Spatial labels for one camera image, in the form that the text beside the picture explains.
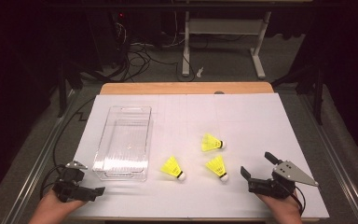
white shuttlecock tip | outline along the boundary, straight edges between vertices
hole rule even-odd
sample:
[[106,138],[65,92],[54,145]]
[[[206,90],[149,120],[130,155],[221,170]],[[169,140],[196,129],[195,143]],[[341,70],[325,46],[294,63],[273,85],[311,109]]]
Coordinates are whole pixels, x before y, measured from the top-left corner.
[[228,181],[228,175],[227,175],[227,174],[223,175],[222,177],[220,177],[220,180],[221,180],[222,182]]
[[220,141],[220,142],[222,142],[222,146],[220,147],[220,148],[225,148],[226,147],[226,142],[223,142],[223,141]]
[[181,174],[179,174],[179,176],[177,178],[180,181],[184,181],[186,179],[186,174],[184,172],[182,172]]

hand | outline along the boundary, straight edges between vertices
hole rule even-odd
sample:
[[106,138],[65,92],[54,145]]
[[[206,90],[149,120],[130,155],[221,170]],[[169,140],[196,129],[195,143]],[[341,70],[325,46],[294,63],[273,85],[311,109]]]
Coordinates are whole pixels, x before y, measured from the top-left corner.
[[40,200],[29,224],[61,223],[69,214],[86,203],[82,201],[63,203],[58,199],[54,190],[50,189]]
[[281,224],[300,224],[301,215],[298,211],[298,203],[292,198],[275,199],[266,195],[256,194],[271,210],[275,220]]

transparent box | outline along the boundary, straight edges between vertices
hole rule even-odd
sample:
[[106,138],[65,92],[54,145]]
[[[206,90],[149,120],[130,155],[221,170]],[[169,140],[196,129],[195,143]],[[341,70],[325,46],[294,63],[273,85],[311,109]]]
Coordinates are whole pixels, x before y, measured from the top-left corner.
[[112,106],[92,170],[101,180],[146,180],[152,108]]

yellow shuttlecock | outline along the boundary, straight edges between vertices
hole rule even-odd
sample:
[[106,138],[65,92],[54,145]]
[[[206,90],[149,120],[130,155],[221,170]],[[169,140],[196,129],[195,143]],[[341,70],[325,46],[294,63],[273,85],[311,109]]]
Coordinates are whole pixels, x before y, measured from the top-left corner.
[[226,143],[212,136],[210,133],[206,133],[202,138],[202,151],[209,151],[217,148],[225,148]]
[[226,173],[225,163],[223,162],[222,156],[217,156],[213,160],[208,161],[206,166],[217,174],[221,181],[228,181],[228,174]]
[[161,167],[161,171],[168,174],[173,175],[178,178],[178,180],[185,180],[186,175],[182,171],[182,169],[179,167],[178,162],[176,161],[175,157],[170,157],[164,165]]

white metal stand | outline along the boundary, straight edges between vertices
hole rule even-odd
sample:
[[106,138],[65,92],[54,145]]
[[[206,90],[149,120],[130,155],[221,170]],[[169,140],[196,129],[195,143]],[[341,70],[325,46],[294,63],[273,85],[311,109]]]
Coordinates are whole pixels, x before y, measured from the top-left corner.
[[190,34],[257,35],[256,46],[255,48],[251,48],[250,52],[258,78],[264,79],[266,74],[264,73],[258,53],[269,25],[270,15],[271,12],[266,12],[264,20],[216,20],[190,19],[189,12],[186,12],[182,75],[184,77],[190,75],[190,48],[188,45]]

